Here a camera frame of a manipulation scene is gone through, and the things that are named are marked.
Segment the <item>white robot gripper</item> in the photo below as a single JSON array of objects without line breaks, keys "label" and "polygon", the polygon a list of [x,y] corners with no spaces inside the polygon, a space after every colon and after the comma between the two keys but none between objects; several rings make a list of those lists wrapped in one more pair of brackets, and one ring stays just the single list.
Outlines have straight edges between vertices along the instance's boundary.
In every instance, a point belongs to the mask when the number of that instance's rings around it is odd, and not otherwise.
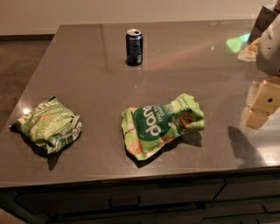
[{"label": "white robot gripper", "polygon": [[280,108],[280,15],[262,33],[256,64],[266,74],[276,75],[254,80],[248,89],[243,124],[259,130]]}]

